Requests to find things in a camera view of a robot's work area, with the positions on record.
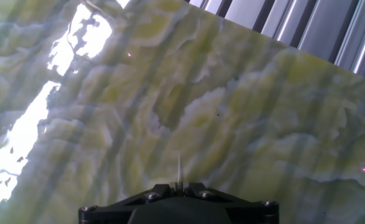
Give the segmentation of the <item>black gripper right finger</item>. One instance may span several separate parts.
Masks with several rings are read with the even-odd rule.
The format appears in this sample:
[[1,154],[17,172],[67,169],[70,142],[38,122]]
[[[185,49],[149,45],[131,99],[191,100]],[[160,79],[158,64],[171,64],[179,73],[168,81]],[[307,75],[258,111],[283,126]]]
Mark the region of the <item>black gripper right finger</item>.
[[189,183],[183,193],[190,203],[189,213],[203,223],[279,224],[279,204],[275,201],[250,202],[202,183]]

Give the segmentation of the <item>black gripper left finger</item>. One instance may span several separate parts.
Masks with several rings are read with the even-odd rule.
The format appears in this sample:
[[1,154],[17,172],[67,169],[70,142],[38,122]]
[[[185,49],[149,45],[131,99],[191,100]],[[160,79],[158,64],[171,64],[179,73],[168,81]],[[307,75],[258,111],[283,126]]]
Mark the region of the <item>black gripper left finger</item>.
[[135,209],[173,197],[175,193],[174,185],[156,184],[149,190],[145,190],[111,205],[104,207],[97,205],[83,206],[78,209],[78,224],[127,224]]

